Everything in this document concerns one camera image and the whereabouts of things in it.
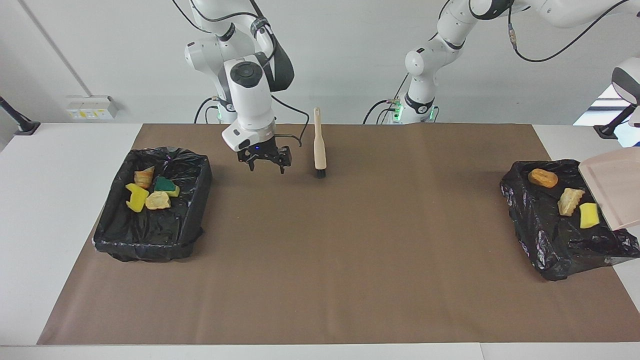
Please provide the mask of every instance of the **black garbage bag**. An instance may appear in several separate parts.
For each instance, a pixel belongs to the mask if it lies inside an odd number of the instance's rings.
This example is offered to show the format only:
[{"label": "black garbage bag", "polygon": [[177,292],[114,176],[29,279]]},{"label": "black garbage bag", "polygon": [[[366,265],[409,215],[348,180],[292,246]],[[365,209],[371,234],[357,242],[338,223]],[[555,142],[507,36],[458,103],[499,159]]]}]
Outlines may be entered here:
[{"label": "black garbage bag", "polygon": [[[570,217],[558,213],[557,202],[565,188],[586,192],[580,204],[595,202],[579,164],[575,160],[517,161],[500,182],[516,236],[533,267],[547,280],[640,258],[636,237],[626,229],[611,231],[601,213],[600,225],[589,229],[580,228],[579,209]],[[530,183],[527,176],[535,168],[555,173],[558,184],[548,189]]]},{"label": "black garbage bag", "polygon": [[[133,172],[154,169],[152,192],[159,176],[180,187],[172,197],[171,207],[161,210],[143,208],[135,213],[125,201],[131,192]],[[93,243],[96,250],[107,252],[121,261],[160,261],[191,255],[196,239],[202,234],[200,224],[211,187],[211,167],[207,156],[176,147],[132,150],[124,159],[111,184],[111,191]]]}]

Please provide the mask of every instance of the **white wall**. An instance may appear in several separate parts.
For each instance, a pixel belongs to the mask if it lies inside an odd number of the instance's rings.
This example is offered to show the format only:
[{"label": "white wall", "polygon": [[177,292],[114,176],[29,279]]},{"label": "white wall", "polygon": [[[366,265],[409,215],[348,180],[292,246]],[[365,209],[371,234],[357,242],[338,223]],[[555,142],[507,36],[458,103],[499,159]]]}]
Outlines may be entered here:
[{"label": "white wall", "polygon": [[[69,121],[66,95],[83,90],[35,19],[95,95],[120,105],[117,122],[189,122],[213,86],[184,61],[183,49],[202,33],[170,0],[0,0],[0,93],[32,119]],[[404,55],[434,32],[444,0],[259,1],[296,69],[280,97],[323,109],[333,123],[358,123],[369,106],[391,97],[404,76]],[[188,1],[179,0],[188,10]],[[581,29],[555,29],[533,12],[517,14],[520,50],[555,52]],[[631,15],[604,19],[565,54],[543,64],[519,60],[506,19],[481,22],[465,53],[439,73],[436,105],[443,122],[573,124],[607,86],[612,68],[640,51]],[[274,105],[282,122],[298,114]]]}]

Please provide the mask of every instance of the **white table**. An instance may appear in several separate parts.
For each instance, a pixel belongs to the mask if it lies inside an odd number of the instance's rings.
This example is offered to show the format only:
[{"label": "white table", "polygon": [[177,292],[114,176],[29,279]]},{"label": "white table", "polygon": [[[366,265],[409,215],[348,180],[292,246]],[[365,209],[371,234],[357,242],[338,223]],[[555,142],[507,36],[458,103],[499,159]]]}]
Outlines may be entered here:
[{"label": "white table", "polygon": [[[139,124],[42,124],[0,152],[0,359],[630,359],[640,343],[34,346]],[[535,126],[554,160],[619,149],[590,127]],[[82,195],[74,189],[83,189]],[[635,235],[640,228],[630,229]],[[640,309],[640,259],[615,266]]]}]

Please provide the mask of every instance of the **brown paper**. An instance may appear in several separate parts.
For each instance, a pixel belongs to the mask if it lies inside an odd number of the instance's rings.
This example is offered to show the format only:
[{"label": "brown paper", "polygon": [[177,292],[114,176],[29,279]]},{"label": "brown paper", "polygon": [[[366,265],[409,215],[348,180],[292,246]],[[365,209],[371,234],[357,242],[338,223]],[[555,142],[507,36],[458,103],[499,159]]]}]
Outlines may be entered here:
[{"label": "brown paper", "polygon": [[[640,341],[612,268],[547,282],[499,181],[547,160],[531,126],[323,126],[293,166],[250,172],[223,126],[144,125],[135,148],[208,155],[214,181],[191,258],[121,263],[86,243],[39,344]],[[300,126],[279,126],[298,133]]]}]

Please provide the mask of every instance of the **black tray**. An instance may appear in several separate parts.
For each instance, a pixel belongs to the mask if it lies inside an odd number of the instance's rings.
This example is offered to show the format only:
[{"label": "black tray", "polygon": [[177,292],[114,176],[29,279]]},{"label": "black tray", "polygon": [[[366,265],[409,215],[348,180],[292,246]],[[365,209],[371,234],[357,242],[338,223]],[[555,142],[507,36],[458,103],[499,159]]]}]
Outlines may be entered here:
[{"label": "black tray", "polygon": [[[133,172],[155,166],[158,176],[171,179],[180,187],[171,207],[131,211],[125,204],[131,193],[125,185],[133,183]],[[202,216],[211,187],[211,167],[207,156],[176,147],[132,150],[116,174],[93,243],[121,261],[166,261],[191,255],[202,234]]]}]

